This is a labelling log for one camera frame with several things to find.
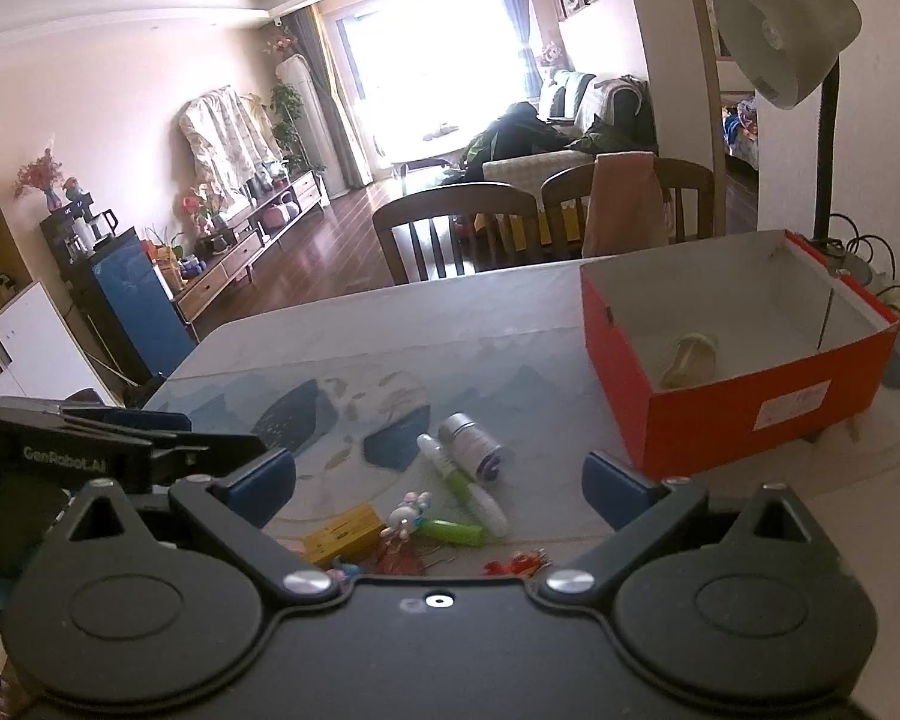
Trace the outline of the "yellow small carton box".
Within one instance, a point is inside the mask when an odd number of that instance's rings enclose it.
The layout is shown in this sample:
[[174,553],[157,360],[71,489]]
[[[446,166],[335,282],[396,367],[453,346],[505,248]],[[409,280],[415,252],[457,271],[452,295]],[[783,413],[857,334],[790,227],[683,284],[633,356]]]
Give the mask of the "yellow small carton box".
[[318,567],[331,567],[334,561],[359,564],[375,553],[383,528],[372,505],[359,505],[305,535],[304,559]]

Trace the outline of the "orange red keychain charm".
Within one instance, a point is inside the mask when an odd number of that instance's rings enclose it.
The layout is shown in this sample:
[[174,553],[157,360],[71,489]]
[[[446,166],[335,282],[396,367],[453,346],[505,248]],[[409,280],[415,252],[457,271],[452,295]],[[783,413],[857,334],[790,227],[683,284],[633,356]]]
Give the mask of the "orange red keychain charm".
[[487,561],[482,573],[486,577],[532,578],[549,566],[551,561],[544,550],[515,551],[507,559]]

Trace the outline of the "green lid toothpick jar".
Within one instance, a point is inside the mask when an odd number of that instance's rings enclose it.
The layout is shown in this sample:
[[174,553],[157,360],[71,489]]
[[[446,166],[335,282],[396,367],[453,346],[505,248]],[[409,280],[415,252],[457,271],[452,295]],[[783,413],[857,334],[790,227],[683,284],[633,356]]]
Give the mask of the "green lid toothpick jar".
[[707,333],[686,333],[674,348],[673,359],[660,379],[660,387],[706,385],[717,374],[718,341]]

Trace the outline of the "red binder clip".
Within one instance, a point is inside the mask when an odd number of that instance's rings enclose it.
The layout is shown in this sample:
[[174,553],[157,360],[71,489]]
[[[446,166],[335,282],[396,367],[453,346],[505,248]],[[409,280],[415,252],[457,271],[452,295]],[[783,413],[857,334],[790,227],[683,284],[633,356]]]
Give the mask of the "red binder clip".
[[379,575],[419,577],[425,574],[425,566],[413,544],[397,539],[379,544],[375,553],[374,572]]

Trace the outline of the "white green glue tube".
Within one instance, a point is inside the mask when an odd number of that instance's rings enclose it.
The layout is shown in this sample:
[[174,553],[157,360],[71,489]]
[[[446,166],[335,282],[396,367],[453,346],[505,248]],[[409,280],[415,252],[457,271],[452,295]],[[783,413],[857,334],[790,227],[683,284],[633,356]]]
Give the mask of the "white green glue tube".
[[419,434],[416,442],[421,455],[434,466],[450,493],[470,512],[471,517],[489,535],[504,538],[509,533],[509,520],[493,496],[447,454],[447,450],[437,439],[429,434]]

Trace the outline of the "red cardboard box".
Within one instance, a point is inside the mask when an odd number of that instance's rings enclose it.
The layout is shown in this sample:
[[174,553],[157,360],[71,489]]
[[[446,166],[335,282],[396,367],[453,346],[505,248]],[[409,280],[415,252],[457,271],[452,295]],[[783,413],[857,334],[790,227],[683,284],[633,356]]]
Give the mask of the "red cardboard box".
[[[893,312],[790,231],[639,250],[580,267],[583,336],[632,465],[691,476],[870,408]],[[660,387],[686,333],[718,341],[706,385]]]

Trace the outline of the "silver cap clear bottle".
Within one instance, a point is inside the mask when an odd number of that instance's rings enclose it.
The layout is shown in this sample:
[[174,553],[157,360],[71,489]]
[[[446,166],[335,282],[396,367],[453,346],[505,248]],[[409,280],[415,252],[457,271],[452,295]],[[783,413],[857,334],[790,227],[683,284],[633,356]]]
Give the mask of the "silver cap clear bottle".
[[437,436],[453,460],[481,483],[493,483],[499,477],[504,447],[473,418],[453,413],[439,424]]

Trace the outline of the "green highlighter tube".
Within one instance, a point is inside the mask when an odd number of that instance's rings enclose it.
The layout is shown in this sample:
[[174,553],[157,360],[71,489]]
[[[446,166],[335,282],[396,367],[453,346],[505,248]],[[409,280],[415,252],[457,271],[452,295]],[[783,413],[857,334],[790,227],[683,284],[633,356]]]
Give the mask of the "green highlighter tube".
[[421,518],[416,532],[424,538],[435,539],[440,543],[481,548],[484,544],[484,528],[479,525],[448,522],[438,518]]

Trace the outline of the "pink pig figurine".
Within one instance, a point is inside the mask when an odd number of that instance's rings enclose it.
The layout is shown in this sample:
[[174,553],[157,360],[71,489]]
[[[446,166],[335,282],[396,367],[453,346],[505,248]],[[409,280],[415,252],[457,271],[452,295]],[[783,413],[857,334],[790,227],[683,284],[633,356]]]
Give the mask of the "pink pig figurine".
[[354,582],[357,577],[361,577],[364,573],[364,569],[359,566],[359,564],[354,564],[354,562],[334,559],[334,561],[331,562],[331,566],[326,569],[326,573],[331,575],[336,582],[344,585],[345,583]]

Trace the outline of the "printed table mat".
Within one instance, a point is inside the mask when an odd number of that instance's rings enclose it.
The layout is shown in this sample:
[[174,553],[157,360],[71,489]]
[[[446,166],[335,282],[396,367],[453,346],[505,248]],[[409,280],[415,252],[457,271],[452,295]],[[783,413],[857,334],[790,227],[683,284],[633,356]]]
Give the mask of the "printed table mat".
[[268,527],[286,543],[364,504],[388,515],[409,491],[429,493],[430,515],[470,522],[422,434],[481,479],[507,543],[589,543],[608,528],[583,500],[583,460],[628,455],[575,330],[187,377],[149,405],[289,450],[295,493]]

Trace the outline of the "blue black cabinet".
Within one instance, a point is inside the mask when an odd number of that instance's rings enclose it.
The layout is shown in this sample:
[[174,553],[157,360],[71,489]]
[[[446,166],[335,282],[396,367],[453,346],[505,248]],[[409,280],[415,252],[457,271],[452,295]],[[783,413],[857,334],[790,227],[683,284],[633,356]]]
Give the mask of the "blue black cabinet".
[[40,231],[56,260],[59,276],[84,322],[116,362],[137,383],[169,377],[194,349],[194,339],[170,302],[136,229],[84,247],[76,218],[58,208]]

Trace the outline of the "pink cloth on chair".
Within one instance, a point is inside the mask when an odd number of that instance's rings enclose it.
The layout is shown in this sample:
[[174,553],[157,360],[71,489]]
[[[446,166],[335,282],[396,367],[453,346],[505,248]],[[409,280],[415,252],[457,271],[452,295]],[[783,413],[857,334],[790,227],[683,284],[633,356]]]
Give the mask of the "pink cloth on chair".
[[629,254],[667,243],[655,156],[647,151],[600,154],[593,163],[583,257]]

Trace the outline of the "wooden tv console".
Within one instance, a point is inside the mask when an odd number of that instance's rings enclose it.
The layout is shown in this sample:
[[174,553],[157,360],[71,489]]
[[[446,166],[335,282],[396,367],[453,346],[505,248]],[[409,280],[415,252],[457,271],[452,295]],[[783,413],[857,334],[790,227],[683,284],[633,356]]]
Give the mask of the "wooden tv console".
[[266,202],[240,211],[229,227],[233,243],[209,255],[205,270],[185,281],[182,293],[173,298],[183,322],[191,325],[234,281],[253,280],[256,262],[268,250],[281,247],[289,229],[325,203],[322,177],[307,171],[290,179]]

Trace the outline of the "right wooden dining chair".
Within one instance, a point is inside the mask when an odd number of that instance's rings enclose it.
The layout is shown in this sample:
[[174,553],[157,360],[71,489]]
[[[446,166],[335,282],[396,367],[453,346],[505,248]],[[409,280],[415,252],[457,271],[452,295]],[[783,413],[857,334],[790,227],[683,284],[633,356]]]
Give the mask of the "right wooden dining chair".
[[629,254],[712,238],[715,177],[648,151],[606,153],[548,177],[541,203],[561,259]]

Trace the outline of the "wooden dining chair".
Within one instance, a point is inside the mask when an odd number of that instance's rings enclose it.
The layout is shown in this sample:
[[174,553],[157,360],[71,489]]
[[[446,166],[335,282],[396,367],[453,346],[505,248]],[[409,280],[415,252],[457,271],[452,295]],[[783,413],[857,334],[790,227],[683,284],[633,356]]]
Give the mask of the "wooden dining chair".
[[629,254],[712,238],[715,177],[648,151],[606,153],[548,177],[541,203],[561,259]]
[[500,182],[409,193],[375,210],[372,223],[395,284],[544,260],[535,197]]

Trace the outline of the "left wooden dining chair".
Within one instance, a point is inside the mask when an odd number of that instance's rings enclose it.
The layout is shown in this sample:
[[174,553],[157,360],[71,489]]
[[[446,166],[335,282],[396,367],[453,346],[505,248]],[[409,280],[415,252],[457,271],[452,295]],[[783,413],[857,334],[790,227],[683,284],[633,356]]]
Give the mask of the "left wooden dining chair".
[[395,284],[544,260],[535,197],[500,182],[409,193],[375,210],[372,223]]

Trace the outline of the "clothes on rack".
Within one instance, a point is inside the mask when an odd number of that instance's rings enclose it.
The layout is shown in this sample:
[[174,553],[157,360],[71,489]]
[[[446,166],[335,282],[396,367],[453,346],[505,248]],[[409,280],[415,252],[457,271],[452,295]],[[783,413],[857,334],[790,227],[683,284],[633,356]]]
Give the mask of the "clothes on rack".
[[222,210],[245,203],[245,184],[265,164],[281,161],[255,94],[237,93],[230,85],[211,89],[188,101],[176,121],[190,145],[198,184]]

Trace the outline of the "sofa with clothes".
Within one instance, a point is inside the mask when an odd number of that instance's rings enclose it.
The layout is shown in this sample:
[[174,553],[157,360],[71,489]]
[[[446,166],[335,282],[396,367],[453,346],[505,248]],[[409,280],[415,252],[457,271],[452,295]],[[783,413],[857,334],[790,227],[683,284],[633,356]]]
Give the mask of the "sofa with clothes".
[[585,156],[616,151],[658,151],[649,85],[637,76],[585,73],[574,88],[575,114],[549,117],[521,101],[492,121],[464,147],[457,174],[448,182],[484,181],[491,161],[556,151]]

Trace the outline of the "white standing air conditioner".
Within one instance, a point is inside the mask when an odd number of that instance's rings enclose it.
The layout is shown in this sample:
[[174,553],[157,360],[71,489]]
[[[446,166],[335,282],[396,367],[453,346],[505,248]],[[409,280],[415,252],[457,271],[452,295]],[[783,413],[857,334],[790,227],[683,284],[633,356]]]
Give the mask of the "white standing air conditioner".
[[346,195],[349,188],[323,114],[317,82],[313,80],[307,60],[301,54],[291,55],[276,67],[276,76],[279,82],[294,89],[301,98],[302,114],[297,119],[297,130],[310,164],[322,176],[326,196],[336,200]]

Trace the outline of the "white desk lamp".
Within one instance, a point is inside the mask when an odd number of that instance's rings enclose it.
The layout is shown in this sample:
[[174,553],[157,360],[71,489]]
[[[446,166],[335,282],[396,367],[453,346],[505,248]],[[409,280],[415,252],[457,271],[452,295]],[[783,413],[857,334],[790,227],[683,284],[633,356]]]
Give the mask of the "white desk lamp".
[[829,270],[863,286],[856,227],[831,229],[841,54],[862,31],[854,0],[713,0],[717,28],[761,103],[764,227],[805,236]]

